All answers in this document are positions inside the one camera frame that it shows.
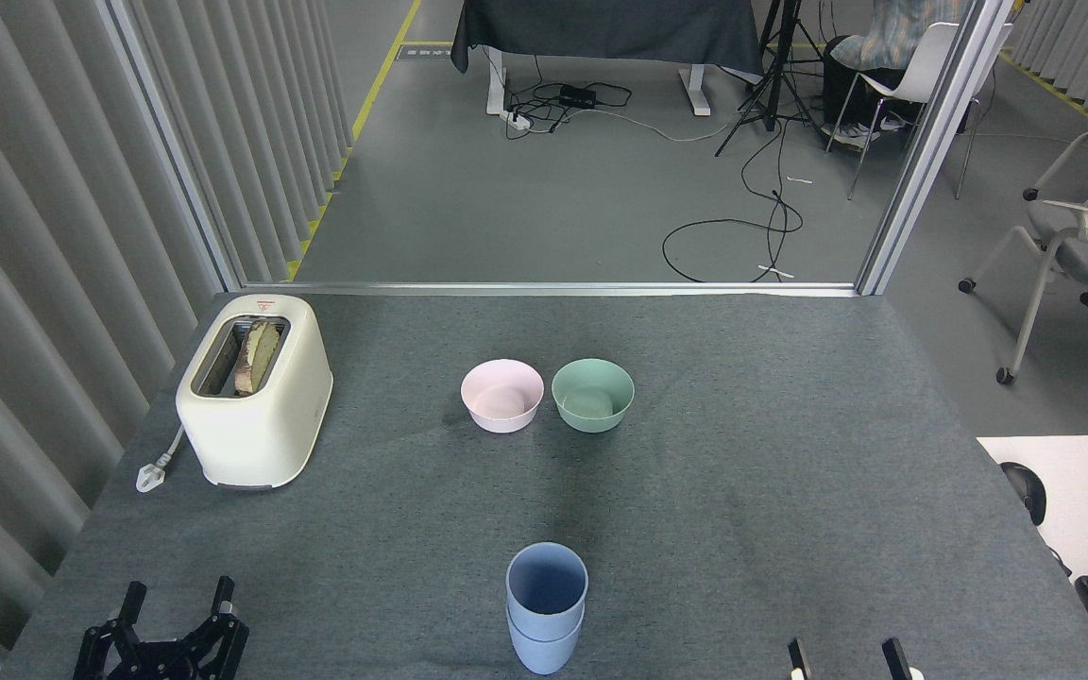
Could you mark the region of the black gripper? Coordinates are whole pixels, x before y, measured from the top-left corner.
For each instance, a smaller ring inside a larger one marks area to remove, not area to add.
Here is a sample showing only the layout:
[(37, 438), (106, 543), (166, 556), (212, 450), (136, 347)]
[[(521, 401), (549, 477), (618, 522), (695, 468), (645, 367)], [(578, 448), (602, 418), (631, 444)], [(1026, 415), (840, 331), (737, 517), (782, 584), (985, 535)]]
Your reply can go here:
[(83, 634), (73, 679), (234, 679), (249, 636), (234, 610), (234, 588), (221, 576), (211, 614), (181, 641), (141, 642), (133, 627), (147, 588), (129, 582), (118, 615)]

